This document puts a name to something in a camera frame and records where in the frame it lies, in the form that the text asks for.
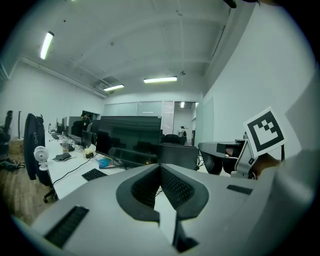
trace hand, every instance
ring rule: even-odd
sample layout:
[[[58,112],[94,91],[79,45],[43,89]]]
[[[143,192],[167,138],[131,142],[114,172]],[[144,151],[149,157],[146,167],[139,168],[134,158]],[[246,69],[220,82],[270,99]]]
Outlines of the hand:
[[[262,154],[258,157],[256,162],[254,163],[252,167],[252,171],[256,174],[256,177],[258,179],[264,169],[277,166],[280,163],[281,163],[280,160],[273,158],[271,155],[267,153]]]

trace cup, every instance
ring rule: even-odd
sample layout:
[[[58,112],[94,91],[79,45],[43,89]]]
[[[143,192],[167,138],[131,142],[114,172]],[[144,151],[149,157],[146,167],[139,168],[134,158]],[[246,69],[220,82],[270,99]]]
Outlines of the cup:
[[[67,138],[62,141],[62,152],[63,153],[69,152],[69,142]]]

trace wooden floor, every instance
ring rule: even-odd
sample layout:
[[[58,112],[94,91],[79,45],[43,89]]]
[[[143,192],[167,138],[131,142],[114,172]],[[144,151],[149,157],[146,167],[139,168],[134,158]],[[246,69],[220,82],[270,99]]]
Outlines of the wooden floor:
[[[22,155],[11,155],[16,161],[23,161]],[[0,192],[10,214],[18,217],[28,225],[50,207],[55,201],[48,197],[48,203],[43,201],[44,195],[51,190],[40,181],[30,180],[27,169],[15,171],[0,170]]]

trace office chair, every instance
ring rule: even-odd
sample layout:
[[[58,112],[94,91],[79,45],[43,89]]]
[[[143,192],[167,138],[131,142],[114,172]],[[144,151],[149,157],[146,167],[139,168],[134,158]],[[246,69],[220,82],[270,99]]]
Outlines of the office chair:
[[[91,126],[92,126],[92,122],[89,123],[89,124],[88,124],[88,127],[86,128],[86,131],[87,131],[88,133],[91,132]]]
[[[177,145],[181,145],[180,140],[179,140],[179,136],[176,134],[167,134],[164,137],[163,140],[164,143],[166,144],[177,144]]]

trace paper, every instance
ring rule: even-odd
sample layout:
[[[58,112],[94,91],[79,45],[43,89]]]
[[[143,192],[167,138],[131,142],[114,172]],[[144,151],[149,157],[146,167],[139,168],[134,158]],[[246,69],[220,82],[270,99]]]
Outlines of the paper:
[[[287,142],[287,136],[271,107],[243,123],[254,157],[270,152]]]

